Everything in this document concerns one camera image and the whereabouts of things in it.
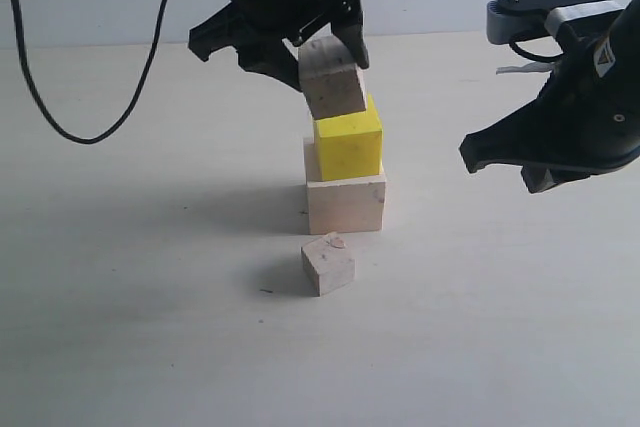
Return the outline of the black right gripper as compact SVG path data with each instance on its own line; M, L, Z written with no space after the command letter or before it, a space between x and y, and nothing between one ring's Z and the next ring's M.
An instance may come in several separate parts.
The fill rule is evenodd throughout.
M459 152L468 173L493 164L522 166L531 193L637 159L639 0L603 31L580 39L536 101L467 134Z

